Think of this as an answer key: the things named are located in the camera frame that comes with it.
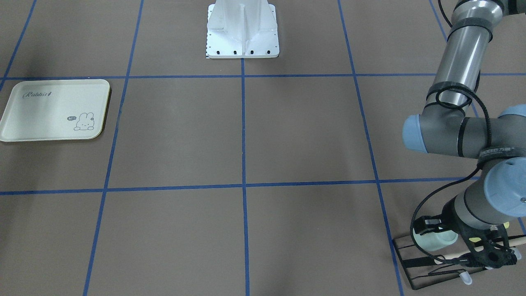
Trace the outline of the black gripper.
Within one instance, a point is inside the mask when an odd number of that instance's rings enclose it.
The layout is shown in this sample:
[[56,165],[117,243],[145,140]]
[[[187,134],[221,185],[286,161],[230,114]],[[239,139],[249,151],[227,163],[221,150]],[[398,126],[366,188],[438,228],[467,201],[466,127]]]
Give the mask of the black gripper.
[[[454,231],[459,235],[458,240],[462,239],[468,247],[468,253],[460,256],[461,266],[501,268],[517,264],[517,256],[511,249],[507,229],[503,224],[490,223],[467,206],[444,206],[439,215],[427,215],[413,220],[411,237],[415,242],[413,231],[419,235]],[[480,251],[475,250],[475,244],[469,241],[472,237],[481,238]]]

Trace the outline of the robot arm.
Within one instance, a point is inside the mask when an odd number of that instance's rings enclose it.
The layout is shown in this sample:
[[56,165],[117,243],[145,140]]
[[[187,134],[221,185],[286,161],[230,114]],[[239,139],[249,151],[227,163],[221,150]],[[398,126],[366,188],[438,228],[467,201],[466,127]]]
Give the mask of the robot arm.
[[516,264],[505,223],[525,216],[525,105],[497,118],[476,94],[483,56],[505,16],[525,13],[524,0],[461,0],[450,20],[445,52],[421,114],[403,126],[406,148],[476,159],[466,182],[479,180],[448,201],[434,217],[417,217],[416,247],[441,264],[501,268]]

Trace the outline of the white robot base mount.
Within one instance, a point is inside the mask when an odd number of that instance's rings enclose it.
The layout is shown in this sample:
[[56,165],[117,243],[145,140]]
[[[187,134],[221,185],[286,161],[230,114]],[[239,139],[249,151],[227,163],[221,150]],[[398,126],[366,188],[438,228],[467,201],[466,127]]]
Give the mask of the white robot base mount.
[[266,0],[217,0],[207,8],[205,56],[211,59],[277,58],[276,7]]

